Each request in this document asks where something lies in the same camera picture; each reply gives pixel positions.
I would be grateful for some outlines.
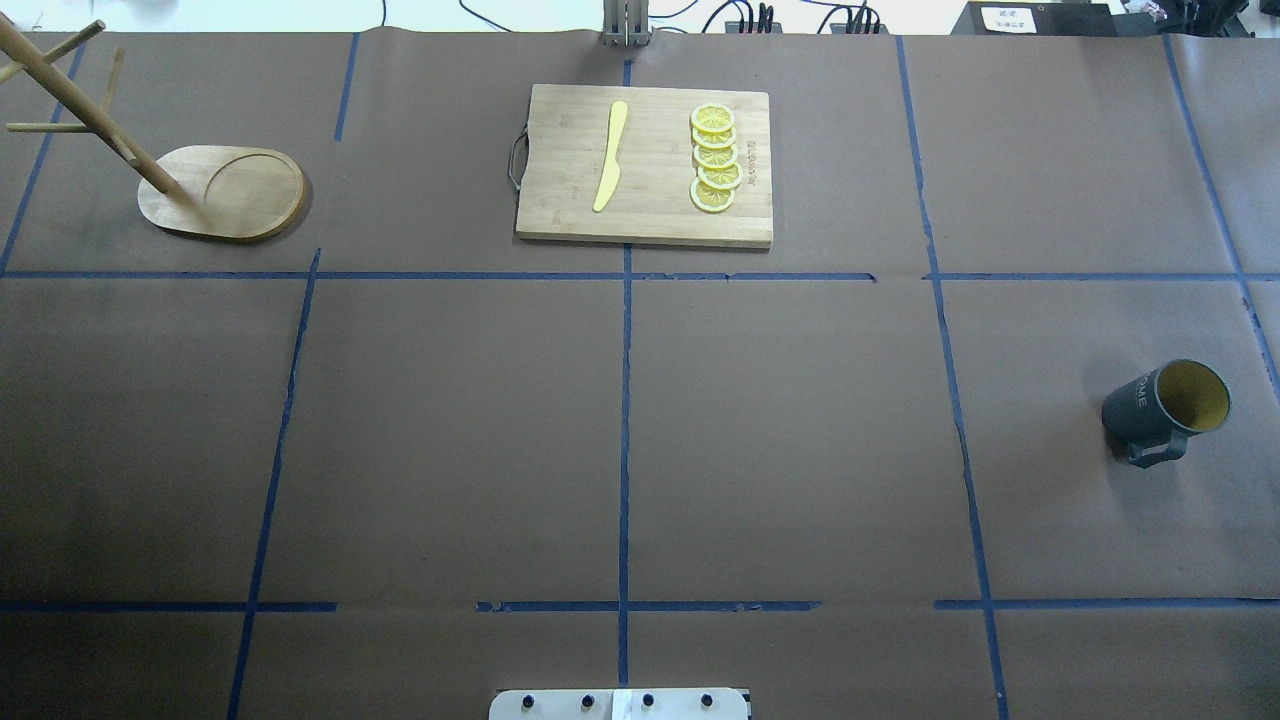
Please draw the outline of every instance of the grid square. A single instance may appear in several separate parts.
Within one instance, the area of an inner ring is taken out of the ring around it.
[[[616,684],[613,614],[343,606],[257,618],[241,717],[486,717],[498,691]]]
[[[275,35],[270,42],[251,33],[104,33],[93,38],[84,46],[77,85],[96,97],[106,86],[115,49],[124,47],[111,117],[152,155],[187,145],[279,150],[307,174],[312,206],[293,231],[255,246],[178,237],[142,217],[138,176],[105,143],[91,135],[56,136],[9,268],[306,268],[330,223],[338,192],[334,178],[342,167],[333,132],[349,46],[347,33]]]
[[[1001,612],[1009,712],[1272,719],[1277,638],[1270,609]]]
[[[239,614],[0,618],[0,716],[221,719]]]
[[[329,178],[325,266],[621,270],[613,246],[516,240],[506,168],[534,83],[618,85],[623,58],[588,31],[433,33],[428,42],[394,28],[365,33],[343,168]]]
[[[905,42],[945,270],[1231,270],[1158,38]]]
[[[996,715],[982,614],[824,605],[631,615],[631,685],[751,691],[756,717]]]
[[[819,55],[849,72],[796,72]],[[928,272],[892,38],[659,33],[632,82],[768,92],[773,149],[768,252],[636,247],[636,270]]]
[[[1180,35],[1167,40],[1244,272],[1280,272],[1275,211],[1280,161],[1272,132],[1280,87],[1271,70],[1280,65],[1280,45],[1253,47]]]
[[[632,600],[977,594],[928,283],[644,282],[634,315]]]
[[[0,598],[244,601],[302,290],[0,284]]]
[[[262,600],[617,598],[622,284],[317,284]]]
[[[1280,409],[1234,282],[946,283],[997,598],[1275,597]],[[1178,357],[1231,389],[1219,430],[1112,457],[1112,389]]]

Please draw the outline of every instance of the wooden cutting board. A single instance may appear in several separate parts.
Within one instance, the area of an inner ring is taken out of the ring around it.
[[[609,108],[628,105],[618,145],[622,177],[593,213]],[[696,177],[689,114],[704,102],[733,110],[745,177],[733,205],[704,213],[689,197]],[[529,102],[529,163],[516,236],[525,240],[637,242],[768,249],[773,243],[769,96],[764,92],[535,85]]]

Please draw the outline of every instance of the mug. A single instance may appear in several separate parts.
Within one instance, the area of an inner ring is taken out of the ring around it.
[[[1222,378],[1203,363],[1180,359],[1108,395],[1102,424],[1128,446],[1130,465],[1151,468],[1181,457],[1187,438],[1220,428],[1230,411]],[[1166,447],[1143,455],[1161,445]]]

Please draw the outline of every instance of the cutting board handle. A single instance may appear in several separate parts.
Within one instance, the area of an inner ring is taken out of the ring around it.
[[[529,123],[520,128],[520,135],[516,140],[511,141],[511,154],[507,155],[507,177],[511,178],[511,187],[516,188],[516,193],[520,193],[520,181],[516,179],[516,147],[520,146],[520,141],[525,141],[525,165],[529,164]],[[524,178],[525,173],[521,170],[520,177]]]

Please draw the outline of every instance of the blue tape line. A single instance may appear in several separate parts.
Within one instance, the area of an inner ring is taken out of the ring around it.
[[[305,281],[296,270],[14,270],[14,279],[133,279],[133,281]],[[622,273],[529,273],[507,270],[324,270],[321,281],[622,281]],[[844,281],[876,282],[870,273],[632,273],[632,281]]]
[[[72,58],[72,67],[67,70],[67,77],[69,79],[76,79],[76,73],[79,72],[79,63],[84,59],[84,46],[81,45],[76,49],[76,55]],[[63,117],[63,104],[58,102],[54,105],[54,114],[49,117],[49,122],[56,123]],[[5,240],[4,251],[0,252],[0,278],[5,277],[5,269],[9,266],[9,256],[13,255],[13,246],[18,242],[18,233],[22,232],[22,220],[27,217],[27,206],[31,204],[31,195],[36,191],[36,181],[40,179],[40,169],[45,167],[45,158],[49,156],[49,145],[54,141],[54,133],[46,132],[45,138],[40,141],[40,151],[36,152],[36,161],[31,165],[31,174],[27,176],[27,187],[22,191],[22,200],[18,202],[18,211],[13,217],[13,223],[9,225],[9,237]]]
[[[0,612],[244,612],[243,602],[0,602]]]
[[[714,600],[631,601],[634,612],[809,612],[822,607],[818,600]]]
[[[622,423],[618,462],[618,687],[630,682],[631,596],[631,245],[622,246]]]
[[[995,600],[996,610],[1139,610],[1139,609],[1231,609],[1280,607],[1274,597],[1075,597],[1061,600]],[[934,610],[982,610],[980,600],[940,600]]]
[[[323,281],[621,281],[622,273],[521,273],[521,272],[362,272],[325,270],[317,275]]]
[[[586,600],[567,602],[477,602],[476,612],[617,612],[618,603],[612,600]]]
[[[347,127],[347,104],[351,101],[351,81],[356,77],[356,50],[360,47],[360,33],[351,33],[351,50],[347,53],[347,79],[342,82],[342,104],[338,106],[338,124],[333,129],[334,142],[342,142],[342,131]]]
[[[5,278],[67,281],[305,281],[311,275],[297,270],[12,270]],[[1024,281],[1024,282],[1236,282],[1225,273],[932,273],[942,282]],[[621,281],[622,273],[525,273],[485,270],[323,270],[320,281]],[[872,273],[632,273],[635,282],[681,281],[801,281],[801,282],[878,282]],[[1280,273],[1245,273],[1248,282],[1280,282]]]
[[[608,600],[477,602],[476,612],[617,612],[620,603]],[[632,600],[628,612],[809,612],[822,607],[818,600]]]
[[[257,612],[337,612],[337,602],[260,602]]]
[[[991,579],[987,575],[987,553],[982,541],[982,521],[978,518],[978,493],[973,487],[973,466],[969,461],[969,441],[964,428],[964,410],[960,407],[960,384],[956,380],[955,357],[951,352],[951,331],[947,328],[947,315],[942,297],[942,281],[938,279],[938,252],[933,242],[933,223],[924,202],[924,163],[920,158],[920,140],[915,128],[915,106],[911,102],[911,82],[906,72],[906,47],[902,36],[895,36],[897,45],[897,68],[902,81],[902,104],[906,109],[906,128],[911,141],[911,160],[915,165],[915,190],[920,201],[920,223],[928,238],[929,273],[933,286],[933,302],[937,306],[938,331],[942,336],[942,357],[947,369],[947,389],[951,395],[951,414],[960,438],[960,456],[964,461],[965,495],[969,501],[969,534],[973,539],[974,564],[978,569],[978,589],[982,592],[983,620],[987,626],[987,655],[991,661],[991,676],[996,689],[996,710],[1001,720],[1009,720],[1009,696],[1005,691],[1005,670],[1000,659],[1000,638],[996,633],[996,612],[991,606]]]
[[[13,279],[28,281],[305,281],[306,273],[275,272],[179,272],[179,270],[14,270]]]
[[[289,364],[289,382],[284,392],[284,410],[280,411],[280,432],[275,436],[275,456],[271,460],[271,482],[266,487],[266,505],[262,509],[262,529],[257,536],[257,552],[253,556],[253,575],[248,585],[248,602],[244,607],[244,624],[241,628],[241,646],[236,656],[236,674],[232,679],[232,696],[227,707],[227,720],[236,720],[239,714],[239,694],[244,684],[244,667],[248,664],[248,648],[253,639],[253,616],[257,612],[257,597],[262,588],[262,566],[266,564],[266,546],[271,537],[271,516],[275,514],[275,497],[280,488],[280,470],[284,465],[284,438],[289,430],[289,418],[293,415],[293,397],[297,389],[298,359],[302,355],[302,338],[307,333],[307,320],[311,316],[311,297],[316,288],[316,270],[320,266],[320,250],[311,259],[307,290],[302,296],[302,311],[298,316],[298,334],[293,340],[293,360]]]
[[[637,281],[870,281],[870,273],[636,273]]]
[[[4,612],[244,612],[243,602],[0,602]],[[337,612],[337,602],[269,602],[259,612]]]
[[[1275,395],[1276,401],[1280,401],[1280,373],[1276,372],[1275,356],[1271,354],[1271,345],[1267,342],[1267,336],[1262,331],[1262,323],[1258,320],[1258,306],[1253,302],[1253,292],[1249,291],[1249,283],[1244,277],[1244,266],[1240,264],[1240,254],[1235,247],[1235,238],[1231,236],[1231,228],[1226,224],[1226,214],[1222,211],[1222,201],[1217,195],[1217,186],[1213,184],[1213,177],[1208,172],[1208,163],[1204,160],[1204,151],[1201,147],[1199,133],[1196,132],[1196,122],[1192,120],[1190,106],[1187,105],[1187,95],[1183,92],[1183,79],[1178,72],[1178,59],[1174,58],[1174,45],[1169,36],[1162,36],[1165,42],[1165,59],[1169,61],[1169,74],[1174,81],[1174,95],[1178,96],[1178,109],[1181,110],[1183,123],[1187,126],[1187,135],[1192,141],[1192,150],[1196,152],[1196,164],[1199,165],[1201,178],[1204,181],[1204,190],[1208,192],[1210,204],[1213,206],[1213,218],[1217,220],[1217,227],[1222,232],[1222,240],[1226,245],[1226,254],[1231,259],[1231,269],[1235,270],[1235,277],[1240,282],[1240,293],[1244,296],[1244,302],[1249,313],[1249,322],[1253,324],[1253,338],[1258,343],[1258,351],[1262,354],[1262,364],[1266,365],[1267,378],[1271,380],[1271,393]]]
[[[952,281],[1027,281],[1027,282],[1235,282],[1226,273],[937,273],[920,279]]]

